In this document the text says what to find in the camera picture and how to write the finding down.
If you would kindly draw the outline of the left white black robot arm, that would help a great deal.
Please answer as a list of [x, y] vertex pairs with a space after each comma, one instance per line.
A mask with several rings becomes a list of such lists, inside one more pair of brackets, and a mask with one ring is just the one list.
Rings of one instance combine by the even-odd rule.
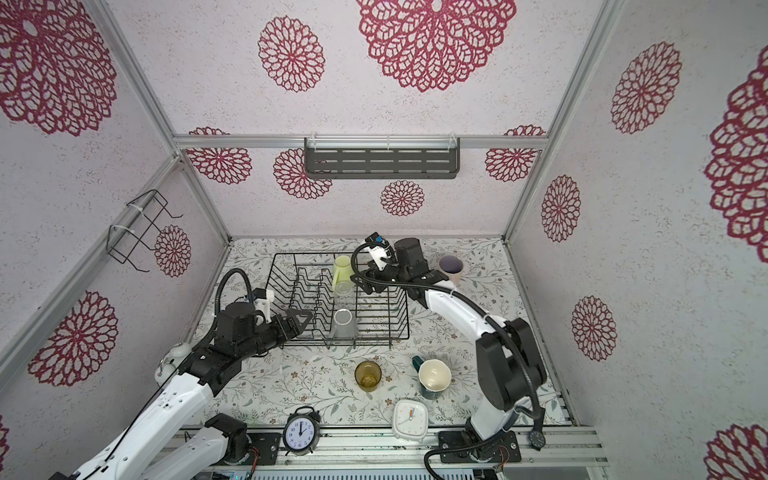
[[123, 433], [73, 473], [53, 479], [190, 479], [204, 468], [249, 458], [244, 422], [218, 414], [160, 461], [153, 459], [195, 413], [237, 376], [243, 362], [263, 356], [304, 332], [310, 310], [288, 309], [267, 318], [248, 301], [216, 312], [208, 335], [181, 362]]

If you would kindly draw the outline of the black wire dish rack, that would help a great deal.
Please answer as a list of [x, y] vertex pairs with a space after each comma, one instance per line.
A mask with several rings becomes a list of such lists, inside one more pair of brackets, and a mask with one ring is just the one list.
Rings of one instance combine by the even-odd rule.
[[335, 291], [334, 263], [340, 252], [276, 253], [267, 277], [275, 292], [272, 311], [282, 316], [310, 311], [305, 330], [291, 346], [393, 346], [410, 337], [408, 300], [390, 288], [365, 293], [348, 280]]

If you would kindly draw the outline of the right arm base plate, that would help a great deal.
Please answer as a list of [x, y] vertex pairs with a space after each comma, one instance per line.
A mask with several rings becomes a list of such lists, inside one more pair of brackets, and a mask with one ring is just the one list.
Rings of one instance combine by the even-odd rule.
[[500, 431], [494, 438], [481, 441], [466, 431], [442, 431], [438, 434], [440, 461], [444, 464], [519, 463], [521, 449], [514, 431]]

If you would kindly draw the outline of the clear glass cup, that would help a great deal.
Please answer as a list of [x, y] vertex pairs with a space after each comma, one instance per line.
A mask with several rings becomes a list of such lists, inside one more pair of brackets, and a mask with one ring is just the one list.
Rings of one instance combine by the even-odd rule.
[[339, 281], [333, 288], [334, 298], [340, 302], [351, 302], [355, 299], [356, 285], [347, 280]]

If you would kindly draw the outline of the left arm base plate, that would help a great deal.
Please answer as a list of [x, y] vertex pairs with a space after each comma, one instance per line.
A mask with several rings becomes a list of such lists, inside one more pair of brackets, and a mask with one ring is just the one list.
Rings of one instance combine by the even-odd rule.
[[272, 432], [248, 433], [246, 456], [241, 464], [248, 467], [256, 465], [274, 466], [277, 462], [282, 435]]

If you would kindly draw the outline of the grey ceramic mug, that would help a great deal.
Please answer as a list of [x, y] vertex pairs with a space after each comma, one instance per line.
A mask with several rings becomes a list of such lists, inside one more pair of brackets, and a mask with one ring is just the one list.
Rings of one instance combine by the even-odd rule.
[[352, 340], [358, 336], [358, 326], [354, 313], [346, 308], [334, 312], [331, 324], [331, 338]]

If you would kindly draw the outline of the green ceramic mug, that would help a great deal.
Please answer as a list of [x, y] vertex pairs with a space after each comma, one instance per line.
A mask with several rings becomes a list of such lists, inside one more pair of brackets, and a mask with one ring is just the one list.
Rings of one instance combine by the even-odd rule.
[[347, 255], [337, 256], [333, 263], [332, 290], [335, 291], [342, 283], [350, 282], [353, 274], [351, 258]]

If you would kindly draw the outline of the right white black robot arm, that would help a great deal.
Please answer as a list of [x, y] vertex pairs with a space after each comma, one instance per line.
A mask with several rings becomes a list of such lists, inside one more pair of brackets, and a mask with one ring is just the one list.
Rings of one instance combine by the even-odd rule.
[[365, 293], [398, 288], [474, 342], [483, 398], [468, 420], [470, 433], [485, 441], [525, 415], [533, 421], [529, 445], [543, 449], [545, 412], [538, 389], [547, 372], [527, 321], [494, 316], [461, 293], [447, 274], [429, 266], [417, 238], [391, 244], [374, 233], [353, 251], [351, 262], [352, 281]]

